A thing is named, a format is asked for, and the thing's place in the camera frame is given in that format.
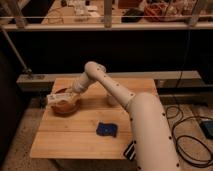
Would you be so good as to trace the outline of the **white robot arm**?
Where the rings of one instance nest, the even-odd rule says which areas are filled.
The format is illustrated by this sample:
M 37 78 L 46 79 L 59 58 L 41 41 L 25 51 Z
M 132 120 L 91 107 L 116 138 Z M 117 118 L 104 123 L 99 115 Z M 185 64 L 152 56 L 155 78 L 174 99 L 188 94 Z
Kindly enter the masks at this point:
M 129 114 L 138 171 L 181 171 L 175 143 L 160 99 L 149 92 L 134 93 L 113 80 L 103 65 L 89 61 L 72 90 L 84 93 L 99 82 Z

